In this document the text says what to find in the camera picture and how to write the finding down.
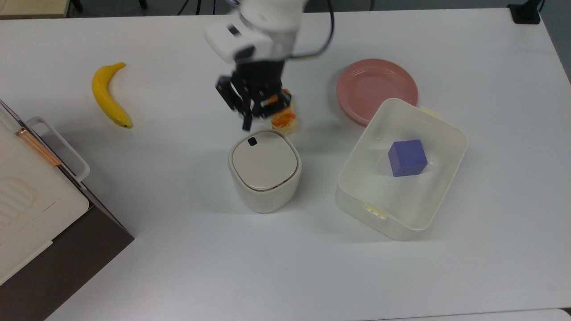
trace white canister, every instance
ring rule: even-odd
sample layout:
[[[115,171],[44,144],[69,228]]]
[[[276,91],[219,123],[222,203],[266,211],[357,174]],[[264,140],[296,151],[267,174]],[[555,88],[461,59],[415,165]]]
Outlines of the white canister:
[[[232,147],[228,166],[244,203],[268,213],[285,205],[295,193],[301,160],[292,143],[275,130],[255,132]]]

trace gray floor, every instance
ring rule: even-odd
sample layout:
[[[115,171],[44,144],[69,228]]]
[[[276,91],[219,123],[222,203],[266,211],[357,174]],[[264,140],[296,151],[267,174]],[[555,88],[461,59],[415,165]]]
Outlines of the gray floor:
[[[194,15],[199,0],[189,0],[183,15]],[[335,11],[462,9],[506,7],[525,0],[332,0]],[[184,0],[148,0],[148,9],[140,8],[137,0],[81,0],[83,12],[71,16],[130,17],[143,15],[176,15]],[[230,5],[225,0],[202,0],[199,14],[226,14]],[[327,10],[325,0],[309,0],[307,12]],[[541,16],[559,54],[563,68],[571,79],[571,0],[546,0]]]

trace pink plate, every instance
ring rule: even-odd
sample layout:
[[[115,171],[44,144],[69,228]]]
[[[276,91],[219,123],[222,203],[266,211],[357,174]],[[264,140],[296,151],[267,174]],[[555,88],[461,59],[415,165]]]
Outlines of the pink plate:
[[[337,97],[347,115],[366,126],[389,98],[416,106],[419,90],[411,75],[399,65],[382,59],[365,59],[343,71],[337,81]]]

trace container handle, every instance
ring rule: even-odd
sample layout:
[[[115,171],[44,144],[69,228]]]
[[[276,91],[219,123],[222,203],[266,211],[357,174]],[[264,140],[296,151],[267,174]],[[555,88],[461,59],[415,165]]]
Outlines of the container handle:
[[[372,206],[369,203],[365,204],[365,209],[375,215],[377,215],[378,217],[380,217],[381,219],[387,219],[387,217],[389,216],[389,214],[383,210],[381,210],[380,208],[377,208],[375,206]]]
[[[432,116],[432,117],[434,117],[434,118],[440,119],[440,114],[437,113],[437,112],[435,112],[435,111],[433,111],[433,110],[430,110],[430,109],[428,109],[428,108],[426,108],[426,107],[424,107],[424,106],[420,106],[419,109],[420,109],[421,111],[423,111],[423,112],[429,114],[430,116]]]
[[[73,149],[73,147],[71,147],[71,145],[69,145],[69,143],[65,140],[65,138],[63,138],[57,130],[55,130],[55,128],[53,128],[52,125],[48,124],[43,118],[41,117],[34,117],[31,118],[30,120],[28,120],[27,122],[25,122],[26,125],[28,125],[30,128],[42,123],[44,124],[47,129],[49,129],[51,131],[52,134],[54,134],[59,141],[70,151],[70,153],[75,156],[77,158],[77,160],[81,163],[81,165],[83,166],[83,170],[78,174],[78,175],[74,175],[72,173],[70,173],[70,175],[78,182],[80,183],[82,180],[84,180],[88,175],[89,175],[89,165],[87,164],[87,162]]]

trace banana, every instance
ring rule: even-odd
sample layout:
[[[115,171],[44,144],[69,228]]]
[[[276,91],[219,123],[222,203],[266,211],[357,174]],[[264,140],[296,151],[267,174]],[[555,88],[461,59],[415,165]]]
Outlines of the banana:
[[[131,128],[131,120],[129,116],[123,111],[121,106],[119,106],[109,94],[107,90],[107,85],[111,77],[117,72],[117,70],[125,67],[124,62],[119,62],[111,66],[103,66],[93,76],[93,81],[91,82],[91,89],[93,91],[93,96],[99,104],[99,107],[103,112],[109,117],[110,120],[114,121],[117,125],[125,128]]]

